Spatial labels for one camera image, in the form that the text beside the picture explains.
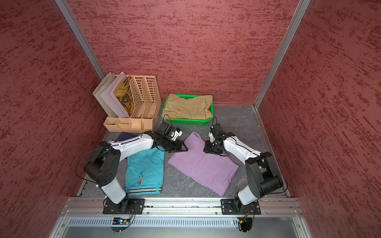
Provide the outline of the brown patterned book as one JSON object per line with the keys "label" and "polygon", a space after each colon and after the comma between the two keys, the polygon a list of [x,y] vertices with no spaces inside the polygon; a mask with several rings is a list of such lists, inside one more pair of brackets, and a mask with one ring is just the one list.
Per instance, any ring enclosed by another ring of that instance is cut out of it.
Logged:
{"label": "brown patterned book", "polygon": [[118,99],[124,111],[128,114],[128,118],[133,114],[135,104],[132,96],[131,82],[132,77],[126,76],[116,85],[113,94]]}

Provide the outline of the khaki pants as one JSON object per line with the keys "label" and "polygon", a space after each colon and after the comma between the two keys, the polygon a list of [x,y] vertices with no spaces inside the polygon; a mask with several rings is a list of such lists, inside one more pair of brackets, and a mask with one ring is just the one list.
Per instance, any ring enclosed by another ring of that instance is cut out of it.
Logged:
{"label": "khaki pants", "polygon": [[208,120],[213,117],[209,109],[212,103],[212,95],[186,99],[176,94],[170,94],[162,116],[168,115],[171,119]]}

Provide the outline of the purple pants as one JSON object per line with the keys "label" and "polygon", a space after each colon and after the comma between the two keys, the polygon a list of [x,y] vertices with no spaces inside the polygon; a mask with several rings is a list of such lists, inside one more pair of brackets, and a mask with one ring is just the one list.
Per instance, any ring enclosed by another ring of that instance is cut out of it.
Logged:
{"label": "purple pants", "polygon": [[196,131],[185,139],[185,145],[188,151],[175,153],[168,163],[219,196],[224,196],[239,166],[228,157],[205,153],[205,141]]}

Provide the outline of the beige plastic file organizer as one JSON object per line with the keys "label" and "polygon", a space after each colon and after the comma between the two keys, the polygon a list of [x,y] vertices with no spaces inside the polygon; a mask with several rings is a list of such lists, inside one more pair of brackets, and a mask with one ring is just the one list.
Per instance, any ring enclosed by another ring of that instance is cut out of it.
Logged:
{"label": "beige plastic file organizer", "polygon": [[114,113],[112,112],[104,121],[103,126],[109,132],[142,133],[152,131],[155,129],[162,103],[156,76],[127,76],[132,77],[130,85],[135,104],[134,112],[129,118],[113,117]]}

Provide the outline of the dark blue notebook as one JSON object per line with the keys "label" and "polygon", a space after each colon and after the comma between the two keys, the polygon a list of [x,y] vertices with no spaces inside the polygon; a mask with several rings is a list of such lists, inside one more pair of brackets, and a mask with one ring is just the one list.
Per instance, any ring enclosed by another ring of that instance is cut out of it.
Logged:
{"label": "dark blue notebook", "polygon": [[129,132],[122,132],[116,142],[122,142],[122,141],[125,141],[125,140],[129,140],[129,139],[132,139],[132,138],[135,138],[135,137],[138,137],[137,134],[133,134],[133,133],[129,133]]}

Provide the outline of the teal folded shorts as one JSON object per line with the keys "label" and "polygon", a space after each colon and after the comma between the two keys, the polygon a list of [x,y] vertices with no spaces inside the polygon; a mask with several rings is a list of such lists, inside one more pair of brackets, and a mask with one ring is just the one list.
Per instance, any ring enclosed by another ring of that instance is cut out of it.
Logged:
{"label": "teal folded shorts", "polygon": [[138,152],[127,158],[125,192],[128,196],[160,194],[164,180],[162,147]]}

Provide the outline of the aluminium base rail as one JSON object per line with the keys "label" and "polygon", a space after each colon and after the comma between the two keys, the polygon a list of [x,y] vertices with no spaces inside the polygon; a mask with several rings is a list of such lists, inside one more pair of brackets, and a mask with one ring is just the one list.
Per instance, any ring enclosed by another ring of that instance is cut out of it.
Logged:
{"label": "aluminium base rail", "polygon": [[105,214],[102,197],[71,197],[53,238],[309,238],[296,198],[264,198],[246,213],[231,199],[142,197],[126,214]]}

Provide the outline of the aluminium corner post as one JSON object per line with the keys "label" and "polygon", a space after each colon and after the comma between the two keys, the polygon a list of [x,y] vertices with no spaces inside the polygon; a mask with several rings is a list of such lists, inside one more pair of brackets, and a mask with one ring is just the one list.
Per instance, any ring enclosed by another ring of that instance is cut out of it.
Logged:
{"label": "aluminium corner post", "polygon": [[280,64],[283,60],[283,57],[285,56],[285,54],[288,50],[288,47],[289,47],[298,27],[300,25],[301,20],[303,19],[303,16],[304,16],[310,2],[311,2],[311,0],[300,0],[297,7],[296,7],[294,15],[290,21],[290,24],[289,24],[287,30],[286,30],[286,33],[282,39],[282,42],[281,42],[279,49],[276,53],[274,61],[270,67],[268,74],[267,74],[267,77],[265,78],[264,83],[261,87],[261,90],[260,90],[260,92],[259,92],[259,94],[255,100],[254,108],[256,111],[259,110],[261,102],[265,97],[265,94],[266,94],[266,92],[267,92],[276,72],[277,72],[278,67],[280,66]]}
{"label": "aluminium corner post", "polygon": [[100,79],[103,79],[106,76],[106,73],[104,69],[102,68],[97,56],[95,55],[93,49],[91,48],[84,32],[82,31],[79,23],[77,22],[73,12],[71,11],[69,4],[65,0],[55,0],[56,4],[58,5],[61,13],[63,14],[65,20],[69,24],[72,32],[74,33],[75,37],[77,38],[78,42],[80,43],[81,47],[83,48],[85,54],[87,55],[88,59],[90,60],[93,68],[95,69],[96,73],[98,74]]}

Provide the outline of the lilac folder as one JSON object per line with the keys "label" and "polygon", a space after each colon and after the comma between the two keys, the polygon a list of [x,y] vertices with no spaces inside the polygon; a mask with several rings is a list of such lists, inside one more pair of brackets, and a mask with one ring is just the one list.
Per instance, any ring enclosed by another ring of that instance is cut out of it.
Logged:
{"label": "lilac folder", "polygon": [[107,81],[101,86],[101,93],[99,96],[114,113],[113,117],[128,117],[128,114],[124,111],[118,99],[113,94],[113,90],[116,88],[116,85],[122,80],[122,78],[126,76],[127,75],[124,72],[121,72],[118,75],[110,72],[109,76],[107,77]]}

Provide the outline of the right aluminium corner post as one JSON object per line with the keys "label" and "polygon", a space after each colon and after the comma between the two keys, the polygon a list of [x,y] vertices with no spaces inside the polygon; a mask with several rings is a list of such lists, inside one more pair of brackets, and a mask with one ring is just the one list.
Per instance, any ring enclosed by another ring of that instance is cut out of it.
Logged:
{"label": "right aluminium corner post", "polygon": [[288,47],[289,47],[298,27],[300,25],[301,20],[303,19],[303,16],[304,16],[310,2],[311,2],[311,0],[300,0],[297,7],[296,7],[294,15],[290,21],[290,24],[289,24],[287,30],[286,30],[286,33],[282,39],[282,42],[281,42],[279,49],[276,53],[274,61],[270,67],[268,74],[267,74],[267,77],[265,78],[264,83],[261,87],[261,90],[260,90],[260,92],[259,92],[259,94],[255,100],[254,108],[256,111],[259,110],[261,102],[265,97],[265,94],[266,94],[266,92],[267,92],[276,72],[277,72],[278,67],[280,66],[280,64],[283,60],[283,57],[285,56],[285,54],[288,50]]}

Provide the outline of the green plastic basket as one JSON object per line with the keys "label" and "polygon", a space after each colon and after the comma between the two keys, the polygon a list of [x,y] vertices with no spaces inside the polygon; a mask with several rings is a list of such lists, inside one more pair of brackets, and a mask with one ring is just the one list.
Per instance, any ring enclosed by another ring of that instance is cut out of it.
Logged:
{"label": "green plastic basket", "polygon": [[[200,96],[200,95],[187,95],[187,94],[176,94],[176,95],[178,95],[178,96],[180,96],[182,98],[186,98],[186,99]],[[212,103],[212,105],[211,105],[211,107],[209,109],[210,109],[210,111],[212,112],[212,115],[213,115],[213,103]],[[165,115],[163,118],[164,119],[169,119],[173,123],[177,123],[177,124],[190,124],[190,125],[206,125],[206,124],[208,124],[208,122],[210,122],[213,119],[213,117],[209,118],[208,120],[171,119],[168,115]]]}

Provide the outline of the left aluminium corner post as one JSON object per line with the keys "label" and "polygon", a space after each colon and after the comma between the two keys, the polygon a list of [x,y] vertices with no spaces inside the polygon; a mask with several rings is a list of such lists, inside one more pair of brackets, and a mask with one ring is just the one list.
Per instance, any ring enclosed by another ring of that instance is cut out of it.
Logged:
{"label": "left aluminium corner post", "polygon": [[71,11],[69,4],[65,0],[55,0],[56,4],[58,5],[61,13],[63,14],[65,20],[69,24],[72,32],[74,33],[75,37],[77,38],[78,42],[80,43],[81,47],[83,48],[85,54],[87,55],[88,59],[90,60],[93,68],[95,69],[96,73],[98,74],[100,79],[103,79],[106,76],[106,73],[104,69],[102,68],[97,56],[95,55],[93,49],[91,48],[84,32],[82,31],[79,23],[77,22],[73,12]]}

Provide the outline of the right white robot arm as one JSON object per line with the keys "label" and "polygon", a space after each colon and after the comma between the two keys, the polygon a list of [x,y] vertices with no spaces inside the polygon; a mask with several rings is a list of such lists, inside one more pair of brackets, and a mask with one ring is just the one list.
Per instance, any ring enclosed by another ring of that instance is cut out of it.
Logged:
{"label": "right white robot arm", "polygon": [[236,194],[234,204],[237,210],[242,210],[284,186],[273,155],[250,148],[232,134],[206,141],[203,151],[220,156],[232,154],[245,165],[248,185]]}

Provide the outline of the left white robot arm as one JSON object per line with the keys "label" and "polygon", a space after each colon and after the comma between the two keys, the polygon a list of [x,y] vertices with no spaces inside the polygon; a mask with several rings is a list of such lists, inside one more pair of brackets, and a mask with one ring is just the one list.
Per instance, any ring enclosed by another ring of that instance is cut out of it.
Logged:
{"label": "left white robot arm", "polygon": [[83,170],[106,195],[106,201],[116,205],[116,211],[124,213],[129,197],[117,179],[119,163],[139,152],[156,149],[168,153],[187,152],[185,143],[177,133],[146,131],[143,134],[120,142],[100,142],[84,155],[87,157]]}

